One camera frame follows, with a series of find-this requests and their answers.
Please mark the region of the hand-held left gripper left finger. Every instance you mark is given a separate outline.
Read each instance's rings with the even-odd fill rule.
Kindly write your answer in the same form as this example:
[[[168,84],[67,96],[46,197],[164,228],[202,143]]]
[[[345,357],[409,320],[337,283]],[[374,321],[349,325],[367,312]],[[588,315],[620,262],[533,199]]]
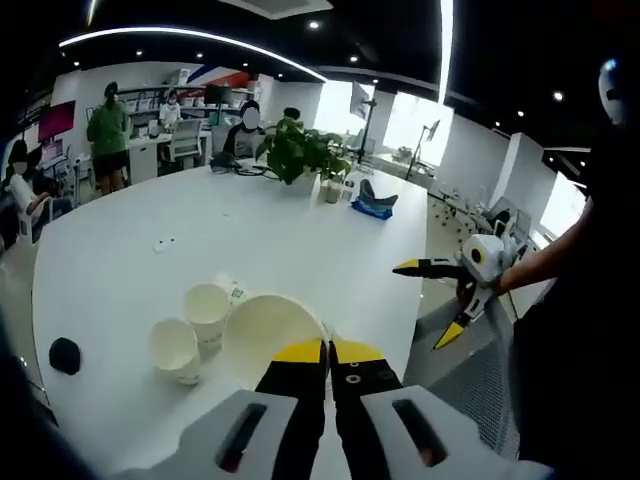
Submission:
[[[254,390],[238,390],[186,427],[175,453],[117,479],[307,479],[324,429],[327,345],[274,355]]]

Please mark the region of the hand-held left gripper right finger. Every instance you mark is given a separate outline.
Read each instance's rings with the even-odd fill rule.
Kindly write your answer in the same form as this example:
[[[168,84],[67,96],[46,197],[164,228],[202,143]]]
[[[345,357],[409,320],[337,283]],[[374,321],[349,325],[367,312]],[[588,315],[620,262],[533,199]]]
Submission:
[[[401,384],[373,347],[334,338],[336,426],[354,479],[549,479],[551,468],[507,460],[477,424],[421,386]]]

